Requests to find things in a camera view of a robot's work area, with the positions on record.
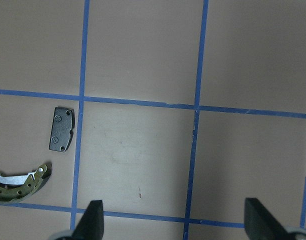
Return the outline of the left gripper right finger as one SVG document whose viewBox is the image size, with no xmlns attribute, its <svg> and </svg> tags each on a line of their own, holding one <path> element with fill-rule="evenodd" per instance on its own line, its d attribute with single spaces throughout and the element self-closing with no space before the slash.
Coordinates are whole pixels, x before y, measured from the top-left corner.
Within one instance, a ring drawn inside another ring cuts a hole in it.
<svg viewBox="0 0 306 240">
<path fill-rule="evenodd" d="M 250 240 L 306 240 L 306 232 L 287 230 L 257 199 L 244 200 L 244 231 Z"/>
</svg>

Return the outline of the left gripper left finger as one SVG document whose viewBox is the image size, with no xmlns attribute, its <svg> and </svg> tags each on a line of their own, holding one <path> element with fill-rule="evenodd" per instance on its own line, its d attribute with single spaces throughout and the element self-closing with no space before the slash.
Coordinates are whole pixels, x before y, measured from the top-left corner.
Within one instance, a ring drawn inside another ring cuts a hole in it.
<svg viewBox="0 0 306 240">
<path fill-rule="evenodd" d="M 104 236 L 104 208 L 102 200 L 92 200 L 70 235 L 57 233 L 50 240 L 102 240 Z"/>
</svg>

